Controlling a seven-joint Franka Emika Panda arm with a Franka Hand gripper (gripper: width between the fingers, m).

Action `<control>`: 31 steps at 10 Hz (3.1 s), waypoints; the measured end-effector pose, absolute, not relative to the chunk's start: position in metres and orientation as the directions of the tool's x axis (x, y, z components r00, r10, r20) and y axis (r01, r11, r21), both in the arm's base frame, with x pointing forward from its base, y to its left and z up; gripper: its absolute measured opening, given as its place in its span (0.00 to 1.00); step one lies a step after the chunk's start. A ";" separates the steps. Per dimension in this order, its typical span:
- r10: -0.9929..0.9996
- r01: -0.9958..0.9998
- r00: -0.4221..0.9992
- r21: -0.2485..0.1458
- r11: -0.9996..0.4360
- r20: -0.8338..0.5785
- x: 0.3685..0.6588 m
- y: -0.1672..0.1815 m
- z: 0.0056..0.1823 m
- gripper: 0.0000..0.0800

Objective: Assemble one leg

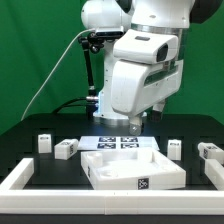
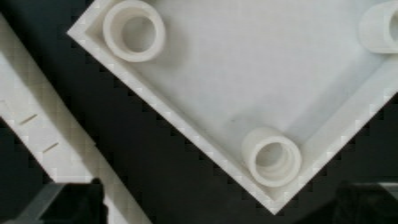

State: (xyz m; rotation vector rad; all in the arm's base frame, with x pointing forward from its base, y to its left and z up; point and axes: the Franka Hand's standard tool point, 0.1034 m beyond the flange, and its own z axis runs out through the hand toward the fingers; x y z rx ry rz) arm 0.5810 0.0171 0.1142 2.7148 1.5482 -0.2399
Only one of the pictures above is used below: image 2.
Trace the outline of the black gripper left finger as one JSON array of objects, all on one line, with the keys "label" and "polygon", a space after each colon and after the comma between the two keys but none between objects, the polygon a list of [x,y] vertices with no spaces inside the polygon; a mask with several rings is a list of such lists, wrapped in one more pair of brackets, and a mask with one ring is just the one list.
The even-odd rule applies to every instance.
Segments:
[{"label": "black gripper left finger", "polygon": [[108,224],[101,180],[94,178],[89,183],[51,182],[18,216],[0,224]]}]

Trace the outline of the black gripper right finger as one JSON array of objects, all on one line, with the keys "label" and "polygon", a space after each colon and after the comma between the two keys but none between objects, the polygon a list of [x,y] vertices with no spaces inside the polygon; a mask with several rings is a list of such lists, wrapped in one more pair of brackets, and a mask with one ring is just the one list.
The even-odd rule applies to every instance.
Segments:
[{"label": "black gripper right finger", "polygon": [[336,199],[295,224],[398,224],[398,182],[343,182]]}]

